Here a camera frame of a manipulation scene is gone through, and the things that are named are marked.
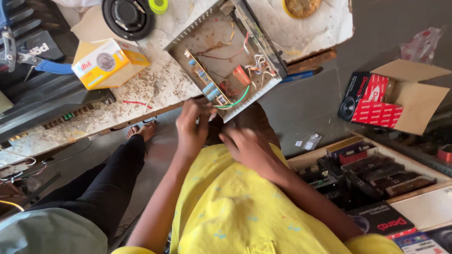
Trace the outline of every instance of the black speaker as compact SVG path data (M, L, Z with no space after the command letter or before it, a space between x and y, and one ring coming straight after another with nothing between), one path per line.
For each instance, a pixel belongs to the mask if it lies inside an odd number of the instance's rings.
M340 106L340 111L346 119L350 119L355 112L355 106L355 100L353 99L353 97L348 97Z
M103 0L102 14L119 37L138 41L154 29L155 16L145 0Z

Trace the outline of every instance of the foot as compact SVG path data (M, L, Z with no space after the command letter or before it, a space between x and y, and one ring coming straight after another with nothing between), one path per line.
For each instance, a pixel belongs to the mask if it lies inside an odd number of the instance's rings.
M127 139L132 137L135 134L143 136L144 142L148 141L152 136L155 134L155 127L156 122L150 122L145 125L143 125L140 129L138 129L138 126L132 126L127 133Z

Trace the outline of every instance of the plastic bag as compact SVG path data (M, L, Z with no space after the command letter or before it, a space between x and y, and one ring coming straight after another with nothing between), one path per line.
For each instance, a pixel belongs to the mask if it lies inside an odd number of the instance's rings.
M400 58L417 63L431 63L444 30L444 26L441 28L430 27L416 34L408 43L401 43Z
M303 148L309 151L314 150L321 138L319 134L312 134Z

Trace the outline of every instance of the tiled floor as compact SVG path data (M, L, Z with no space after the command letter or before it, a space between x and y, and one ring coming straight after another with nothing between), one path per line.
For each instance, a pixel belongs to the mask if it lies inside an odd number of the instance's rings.
M399 50L399 43L409 41L417 32L430 26L449 28L441 38L433 64L452 69L452 1L430 0L354 0L352 39L337 47L338 57L324 63L320 74L276 86L259 102L265 109L270 124L280 136L282 151L287 157L305 152L295 146L296 141L307 141L313 133L322 136L319 146L325 146L350 135L350 130L362 126L346 123L336 117L337 108L353 71L370 71L392 61ZM433 85L452 86L452 75L429 80ZM440 107L450 104L449 93ZM152 192L163 177L174 153L177 132L174 120L180 110L167 112L158 118L157 133L149 141L149 158L138 176L129 209L123 223L130 222L146 205ZM62 177L49 191L64 185L83 171L104 161L117 146L126 141L127 130L121 130L98 138L82 153L50 166L36 177L45 182L58 170ZM64 159L90 144L82 140L56 155Z

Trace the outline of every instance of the blue handle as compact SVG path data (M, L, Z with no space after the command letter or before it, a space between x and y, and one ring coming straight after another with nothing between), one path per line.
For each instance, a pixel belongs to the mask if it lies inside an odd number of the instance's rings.
M287 82L291 82L291 81L294 81L294 80L300 80L300 79L312 77L313 75L314 75L314 71L305 71L305 72L290 74L290 75L287 75L287 76L280 82L280 84L282 84L282 83L287 83Z
M9 18L6 16L6 0L0 0L0 30L9 25Z
M71 64L60 64L49 60L43 60L34 68L37 71L46 71L55 74L72 74L74 71L71 68Z

